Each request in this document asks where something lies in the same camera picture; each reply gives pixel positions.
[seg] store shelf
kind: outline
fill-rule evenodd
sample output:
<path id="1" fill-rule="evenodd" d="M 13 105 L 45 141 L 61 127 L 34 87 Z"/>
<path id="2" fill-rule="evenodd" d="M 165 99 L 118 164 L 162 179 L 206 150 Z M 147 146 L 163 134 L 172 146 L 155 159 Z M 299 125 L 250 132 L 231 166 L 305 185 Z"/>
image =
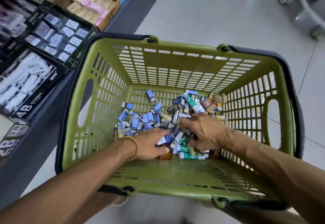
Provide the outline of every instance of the store shelf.
<path id="1" fill-rule="evenodd" d="M 155 2 L 126 0 L 105 31 L 135 33 Z M 30 129 L 0 167 L 0 209 L 21 196 L 56 146 L 72 76 L 70 72 L 31 114 Z"/>

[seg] beaded bracelet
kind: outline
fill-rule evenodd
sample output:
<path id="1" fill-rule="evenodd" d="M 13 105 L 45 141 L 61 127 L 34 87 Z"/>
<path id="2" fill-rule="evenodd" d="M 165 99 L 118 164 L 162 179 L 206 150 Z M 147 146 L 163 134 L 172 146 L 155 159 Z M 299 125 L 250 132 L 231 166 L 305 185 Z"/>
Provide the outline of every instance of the beaded bracelet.
<path id="1" fill-rule="evenodd" d="M 136 141 L 134 140 L 134 138 L 132 138 L 131 136 L 124 136 L 122 138 L 119 138 L 118 140 L 123 140 L 123 139 L 131 140 L 136 145 L 136 154 L 135 154 L 135 156 L 133 156 L 129 159 L 130 161 L 133 161 L 134 159 L 136 159 L 138 157 L 138 145 L 137 145 Z"/>

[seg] gray floor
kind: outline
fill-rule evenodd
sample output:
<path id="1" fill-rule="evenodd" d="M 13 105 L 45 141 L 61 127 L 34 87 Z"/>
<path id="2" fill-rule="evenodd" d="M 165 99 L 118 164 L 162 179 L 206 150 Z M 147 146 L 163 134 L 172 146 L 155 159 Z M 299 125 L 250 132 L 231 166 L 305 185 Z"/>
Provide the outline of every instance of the gray floor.
<path id="1" fill-rule="evenodd" d="M 325 169 L 325 42 L 301 32 L 277 0 L 157 0 L 137 34 L 160 40 L 275 51 L 288 62 L 303 107 L 306 142 L 303 159 Z M 269 135 L 278 147 L 280 120 L 276 104 L 269 111 Z M 27 187 L 27 193 L 55 175 L 55 151 Z M 107 207 L 87 223 L 172 223 L 182 216 L 196 223 L 237 223 L 201 203 L 174 197 L 139 194 L 119 208 Z"/>

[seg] green shopping basket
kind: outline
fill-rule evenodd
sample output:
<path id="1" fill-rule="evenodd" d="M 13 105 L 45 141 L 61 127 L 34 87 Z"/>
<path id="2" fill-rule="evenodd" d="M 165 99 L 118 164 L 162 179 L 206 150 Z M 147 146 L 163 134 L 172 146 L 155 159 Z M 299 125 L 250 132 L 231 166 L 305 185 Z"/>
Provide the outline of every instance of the green shopping basket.
<path id="1" fill-rule="evenodd" d="M 267 106 L 277 100 L 281 121 L 280 150 L 302 157 L 304 126 L 286 62 L 272 52 L 159 41 L 156 36 L 101 33 L 87 43 L 74 71 L 67 100 L 56 172 L 113 141 L 121 102 L 146 113 L 151 89 L 162 111 L 186 89 L 199 96 L 226 94 L 223 111 L 230 127 L 270 145 Z M 78 120 L 82 107 L 86 120 Z M 254 205 L 265 209 L 287 207 L 266 175 L 254 171 L 236 155 L 223 151 L 221 159 L 132 161 L 123 164 L 100 191 L 132 196 L 138 192 Z"/>

